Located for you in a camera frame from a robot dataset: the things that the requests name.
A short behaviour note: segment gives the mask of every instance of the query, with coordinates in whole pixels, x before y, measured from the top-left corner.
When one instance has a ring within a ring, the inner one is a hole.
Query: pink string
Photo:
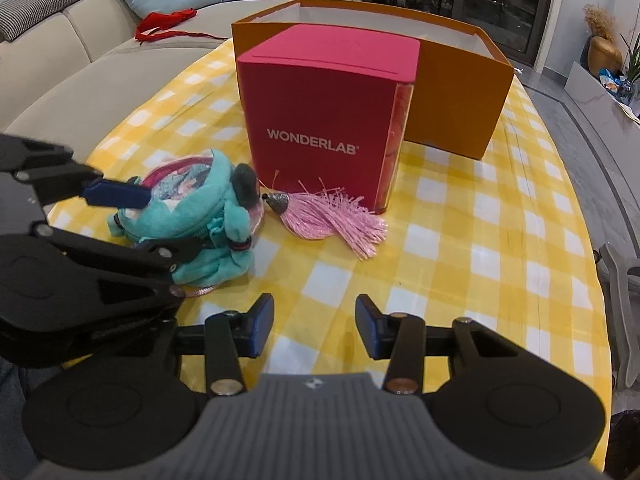
[[[341,189],[292,193],[281,218],[294,234],[307,240],[340,235],[361,260],[376,255],[375,244],[386,237],[386,222],[351,199]]]

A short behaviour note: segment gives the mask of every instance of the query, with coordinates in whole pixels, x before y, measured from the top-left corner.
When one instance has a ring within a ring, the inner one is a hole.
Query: teal plush toy
[[[134,243],[201,238],[200,254],[173,272],[179,285],[216,286],[247,272],[251,236],[263,213],[251,167],[234,166],[224,153],[210,150],[163,164],[134,182],[151,188],[151,200],[143,210],[120,209],[109,218],[114,236]]]

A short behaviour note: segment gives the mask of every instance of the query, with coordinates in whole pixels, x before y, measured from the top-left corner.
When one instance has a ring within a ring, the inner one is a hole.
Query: plush ear
[[[253,208],[260,200],[258,176],[254,168],[242,162],[232,171],[230,180],[238,205],[245,209]]]
[[[242,243],[251,236],[251,219],[249,212],[242,206],[225,201],[224,228],[226,237],[232,242]]]

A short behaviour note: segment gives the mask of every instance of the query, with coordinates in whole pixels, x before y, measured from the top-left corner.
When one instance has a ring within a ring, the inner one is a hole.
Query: yellow checkered tablecloth
[[[231,40],[135,110],[88,163],[127,179],[207,148],[235,163],[250,160]],[[123,243],[109,235],[110,214],[73,199],[56,206],[50,222]],[[365,292],[381,310],[428,324],[473,317],[577,376],[610,412],[609,345],[589,235],[562,160],[517,78],[482,161],[404,143],[385,218],[386,242],[361,262],[339,238],[301,240],[269,212],[249,274],[186,301],[179,321],[245,310],[270,292],[275,321],[264,355],[243,364],[249,384],[260,371],[368,370],[380,382],[385,362],[367,357],[354,324],[354,300]],[[199,390],[202,365],[188,358],[182,373]],[[427,389],[447,377],[445,358],[426,360]],[[593,458],[599,467],[607,433]]]

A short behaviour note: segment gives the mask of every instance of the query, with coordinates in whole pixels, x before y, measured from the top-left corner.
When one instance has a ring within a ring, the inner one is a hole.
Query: orange box
[[[482,158],[513,80],[513,67],[484,30],[402,7],[291,0],[231,25],[236,60],[296,23],[368,28],[418,38],[418,72],[404,140]]]

